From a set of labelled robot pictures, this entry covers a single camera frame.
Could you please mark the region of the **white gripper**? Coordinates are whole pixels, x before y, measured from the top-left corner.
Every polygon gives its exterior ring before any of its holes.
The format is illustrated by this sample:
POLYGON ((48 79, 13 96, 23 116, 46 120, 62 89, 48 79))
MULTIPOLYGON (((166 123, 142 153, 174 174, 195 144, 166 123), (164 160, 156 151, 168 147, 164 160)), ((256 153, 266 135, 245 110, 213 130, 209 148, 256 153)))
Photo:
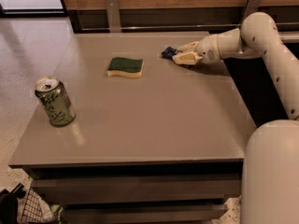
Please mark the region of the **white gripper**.
POLYGON ((217 35, 206 36, 199 43, 198 41, 194 41, 180 46, 178 51, 181 53, 172 57, 172 60, 177 65, 196 65, 199 62, 218 63, 221 60, 217 35))

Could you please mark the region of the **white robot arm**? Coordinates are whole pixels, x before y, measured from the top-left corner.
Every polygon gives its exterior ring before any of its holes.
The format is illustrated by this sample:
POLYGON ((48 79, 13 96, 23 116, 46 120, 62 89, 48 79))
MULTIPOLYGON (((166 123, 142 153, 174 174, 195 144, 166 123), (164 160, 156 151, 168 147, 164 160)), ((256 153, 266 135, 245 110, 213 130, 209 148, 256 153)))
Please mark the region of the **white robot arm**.
POLYGON ((177 65, 260 58, 287 118, 251 135, 243 164, 241 224, 299 224, 299 61, 266 13, 248 15, 238 28, 178 48, 177 65))

